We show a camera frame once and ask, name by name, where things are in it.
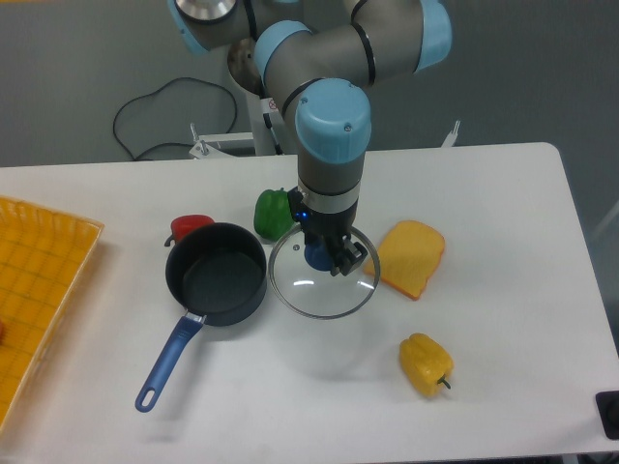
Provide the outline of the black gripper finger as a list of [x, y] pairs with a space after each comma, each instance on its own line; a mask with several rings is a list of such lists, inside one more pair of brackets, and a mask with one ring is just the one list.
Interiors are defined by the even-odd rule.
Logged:
[[350, 235], [344, 236], [335, 246], [331, 275], [349, 276], [368, 257], [368, 249], [360, 242], [354, 242]]

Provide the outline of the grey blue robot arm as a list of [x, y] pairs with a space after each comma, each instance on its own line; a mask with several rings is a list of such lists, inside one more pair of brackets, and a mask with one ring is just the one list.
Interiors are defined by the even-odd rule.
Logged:
[[314, 32], [299, 1], [172, 1], [191, 50], [254, 41], [252, 60], [298, 153], [292, 218], [309, 247], [309, 264], [348, 275], [366, 259], [351, 239], [371, 136], [366, 89], [444, 60], [452, 25], [437, 1], [350, 1], [349, 21]]

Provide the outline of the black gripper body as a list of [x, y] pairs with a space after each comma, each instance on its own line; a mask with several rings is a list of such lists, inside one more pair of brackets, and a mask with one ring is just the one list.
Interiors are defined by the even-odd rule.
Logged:
[[344, 241], [351, 236], [351, 228], [356, 216], [358, 202], [336, 213], [322, 213], [312, 209], [304, 202], [298, 188], [287, 192], [290, 215], [301, 225], [306, 242], [311, 244], [320, 239], [329, 251], [341, 251]]

